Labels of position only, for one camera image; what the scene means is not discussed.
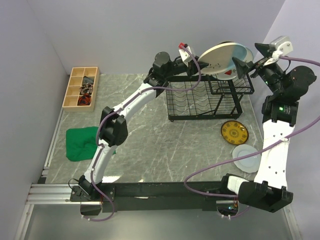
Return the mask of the beige and blue plate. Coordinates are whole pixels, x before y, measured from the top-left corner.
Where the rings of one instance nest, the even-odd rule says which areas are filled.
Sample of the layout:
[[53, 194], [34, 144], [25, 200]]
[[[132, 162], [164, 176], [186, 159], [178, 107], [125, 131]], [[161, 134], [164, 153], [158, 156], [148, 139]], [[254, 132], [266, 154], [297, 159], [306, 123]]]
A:
[[222, 42], [211, 47], [200, 55], [199, 63], [208, 64], [201, 70], [202, 74], [217, 75], [235, 68], [232, 57], [244, 60], [247, 56], [247, 48], [236, 42]]

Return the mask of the watermelon pattern white plate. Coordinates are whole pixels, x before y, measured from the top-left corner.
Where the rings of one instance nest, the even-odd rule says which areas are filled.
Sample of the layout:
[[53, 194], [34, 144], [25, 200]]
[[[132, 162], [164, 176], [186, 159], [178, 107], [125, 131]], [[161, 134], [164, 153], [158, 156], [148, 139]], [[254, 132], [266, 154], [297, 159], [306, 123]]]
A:
[[232, 57], [244, 62], [254, 59], [252, 51], [242, 45], [230, 45], [223, 47], [222, 50], [222, 56], [219, 56], [216, 67], [217, 73], [214, 74], [218, 80], [232, 80], [238, 76]]

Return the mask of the black ceramic plate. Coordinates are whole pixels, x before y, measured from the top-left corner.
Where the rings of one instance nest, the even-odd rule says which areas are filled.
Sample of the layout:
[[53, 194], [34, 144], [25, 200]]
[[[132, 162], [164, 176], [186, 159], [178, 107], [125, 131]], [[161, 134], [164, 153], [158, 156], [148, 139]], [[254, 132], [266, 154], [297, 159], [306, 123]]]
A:
[[224, 42], [221, 42], [219, 44], [228, 44], [228, 43], [234, 43], [233, 41], [224, 41]]

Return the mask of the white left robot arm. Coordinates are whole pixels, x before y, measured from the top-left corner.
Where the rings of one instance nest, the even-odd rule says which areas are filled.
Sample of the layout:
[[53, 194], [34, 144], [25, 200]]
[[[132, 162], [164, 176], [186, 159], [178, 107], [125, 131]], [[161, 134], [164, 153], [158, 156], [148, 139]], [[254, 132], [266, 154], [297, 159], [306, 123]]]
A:
[[116, 148], [126, 141], [127, 123], [133, 115], [161, 93], [169, 91], [170, 78], [183, 73], [189, 77], [195, 74], [201, 76], [201, 70], [207, 66], [208, 63], [186, 52], [175, 60], [171, 60], [167, 52], [159, 52], [154, 58], [147, 77], [138, 89], [122, 103], [113, 108], [105, 107], [102, 110], [96, 134], [96, 152], [88, 169], [78, 180], [82, 195], [88, 201], [96, 200], [101, 194], [99, 185], [102, 182], [104, 171]]

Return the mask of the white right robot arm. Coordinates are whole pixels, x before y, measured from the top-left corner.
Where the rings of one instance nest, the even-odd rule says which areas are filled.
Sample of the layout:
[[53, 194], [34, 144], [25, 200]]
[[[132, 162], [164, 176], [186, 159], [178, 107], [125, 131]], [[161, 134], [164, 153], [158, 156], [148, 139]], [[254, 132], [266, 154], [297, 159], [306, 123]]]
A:
[[286, 179], [290, 136], [296, 125], [299, 100], [317, 77], [304, 65], [289, 72], [279, 67], [277, 61], [293, 51], [290, 40], [255, 43], [255, 48], [263, 55], [259, 61], [245, 62], [236, 57], [232, 61], [240, 78], [260, 76], [272, 91], [261, 109], [265, 151], [253, 181], [227, 174], [221, 180], [219, 193], [226, 200], [237, 194], [241, 204], [275, 213], [293, 201]]

